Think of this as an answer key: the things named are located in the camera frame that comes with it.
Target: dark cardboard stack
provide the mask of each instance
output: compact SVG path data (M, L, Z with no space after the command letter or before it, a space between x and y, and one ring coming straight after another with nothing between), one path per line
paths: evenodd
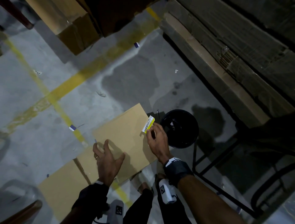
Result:
M227 1L229 5L222 0L173 0L160 24L248 127L295 111L294 13L279 5L268 16L257 12L275 7L266 2L243 9L238 0ZM218 65L211 59L208 63L204 50Z

